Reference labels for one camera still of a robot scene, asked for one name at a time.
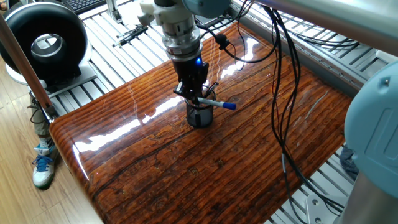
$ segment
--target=pen holder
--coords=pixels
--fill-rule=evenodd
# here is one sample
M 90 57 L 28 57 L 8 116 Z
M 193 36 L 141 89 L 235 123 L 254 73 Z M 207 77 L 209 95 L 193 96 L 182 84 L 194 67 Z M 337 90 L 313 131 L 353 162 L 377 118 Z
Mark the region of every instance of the pen holder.
M 212 91 L 208 99 L 216 100 L 216 93 Z M 210 105 L 194 105 L 190 100 L 185 99 L 187 105 L 187 121 L 194 128 L 206 128 L 213 122 L 214 106 Z

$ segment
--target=gray cylinder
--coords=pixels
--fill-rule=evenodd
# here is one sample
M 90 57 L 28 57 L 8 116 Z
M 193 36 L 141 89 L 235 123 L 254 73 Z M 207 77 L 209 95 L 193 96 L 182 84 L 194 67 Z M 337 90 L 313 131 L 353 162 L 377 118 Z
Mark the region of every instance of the gray cylinder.
M 398 223 L 398 199 L 376 187 L 360 172 L 347 205 L 334 224 L 375 223 Z

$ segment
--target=black tool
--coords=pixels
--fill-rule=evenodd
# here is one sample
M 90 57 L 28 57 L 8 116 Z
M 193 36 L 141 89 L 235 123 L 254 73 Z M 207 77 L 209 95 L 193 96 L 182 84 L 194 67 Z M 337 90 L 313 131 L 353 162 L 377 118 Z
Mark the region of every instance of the black tool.
M 132 39 L 138 37 L 139 35 L 143 34 L 145 31 L 148 30 L 147 26 L 138 26 L 137 28 L 135 28 L 134 30 L 130 30 L 129 32 L 126 32 L 122 35 L 119 35 L 118 37 L 125 37 L 122 40 L 120 40 L 119 42 L 117 42 L 116 44 L 113 44 L 112 46 L 123 46 L 124 44 L 130 42 Z
M 207 89 L 205 95 L 203 96 L 204 99 L 207 98 L 207 96 L 209 96 L 211 94 L 211 92 L 218 86 L 218 82 L 213 83 L 209 89 Z

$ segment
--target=keyboard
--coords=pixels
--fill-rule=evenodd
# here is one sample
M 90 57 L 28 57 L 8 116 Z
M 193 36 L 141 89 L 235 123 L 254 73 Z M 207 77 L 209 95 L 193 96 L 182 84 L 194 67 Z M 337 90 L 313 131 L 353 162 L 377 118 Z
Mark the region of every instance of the keyboard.
M 73 12 L 78 15 L 106 4 L 106 0 L 62 0 L 62 2 L 71 7 Z

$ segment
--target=glossy wooden table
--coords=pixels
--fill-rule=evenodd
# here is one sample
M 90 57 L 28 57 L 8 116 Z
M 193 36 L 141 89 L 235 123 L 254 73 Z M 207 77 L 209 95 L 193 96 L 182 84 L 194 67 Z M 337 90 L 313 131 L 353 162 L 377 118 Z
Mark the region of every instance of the glossy wooden table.
M 242 30 L 246 60 L 268 53 L 269 43 Z M 243 52 L 236 26 L 225 33 Z M 211 82 L 220 83 L 218 99 L 238 106 L 216 108 L 209 128 L 187 124 L 185 103 L 172 93 L 170 62 L 51 124 L 63 159 L 105 223 L 263 223 L 286 201 L 270 120 L 275 56 L 239 72 L 211 39 L 203 58 Z M 289 65 L 284 57 L 280 101 L 293 88 Z M 342 145 L 350 101 L 302 69 L 289 146 L 306 176 Z M 289 179 L 296 189 L 292 172 Z

